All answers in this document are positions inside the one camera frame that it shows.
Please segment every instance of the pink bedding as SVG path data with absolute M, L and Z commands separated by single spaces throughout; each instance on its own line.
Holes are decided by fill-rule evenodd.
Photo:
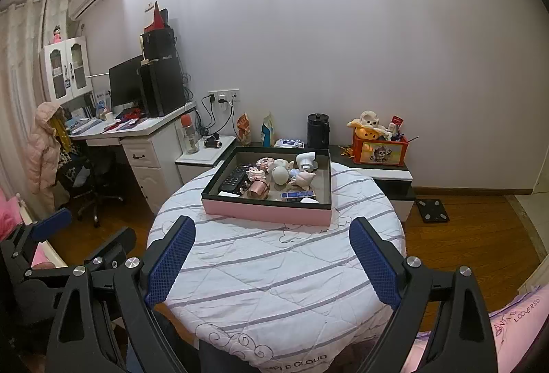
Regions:
M 510 373 L 530 348 L 549 315 L 549 285 L 516 296 L 505 308 L 490 313 L 498 352 L 498 372 Z M 419 333 L 400 373 L 416 371 L 430 333 Z
M 19 213 L 17 198 L 13 197 L 10 200 L 6 200 L 4 192 L 0 189 L 0 241 L 5 239 L 12 229 L 22 222 L 23 219 Z M 42 243 L 39 243 L 31 266 L 48 261 L 42 249 Z
M 14 227 L 23 222 L 19 213 L 17 198 L 7 201 L 0 189 L 0 241 L 5 239 Z

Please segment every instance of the black kettle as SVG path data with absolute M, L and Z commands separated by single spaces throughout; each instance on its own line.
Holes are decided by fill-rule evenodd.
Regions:
M 307 147 L 328 148 L 330 144 L 330 123 L 328 115 L 313 113 L 307 116 Z

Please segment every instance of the orange storage box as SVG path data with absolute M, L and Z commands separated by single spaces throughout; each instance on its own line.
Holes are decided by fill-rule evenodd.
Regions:
M 408 141 L 403 136 L 401 141 L 379 141 L 360 139 L 352 134 L 352 154 L 355 164 L 381 164 L 386 166 L 403 166 Z

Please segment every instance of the curtain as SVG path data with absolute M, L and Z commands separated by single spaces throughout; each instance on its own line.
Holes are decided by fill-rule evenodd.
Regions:
M 0 188 L 20 193 L 35 217 L 48 212 L 28 189 L 25 149 L 36 107 L 45 101 L 40 51 L 61 26 L 67 38 L 69 0 L 27 0 L 0 13 Z

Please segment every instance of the computer tower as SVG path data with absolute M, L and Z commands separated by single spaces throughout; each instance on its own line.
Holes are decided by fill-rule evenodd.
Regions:
M 187 103 L 177 57 L 141 65 L 141 97 L 149 118 L 166 116 Z

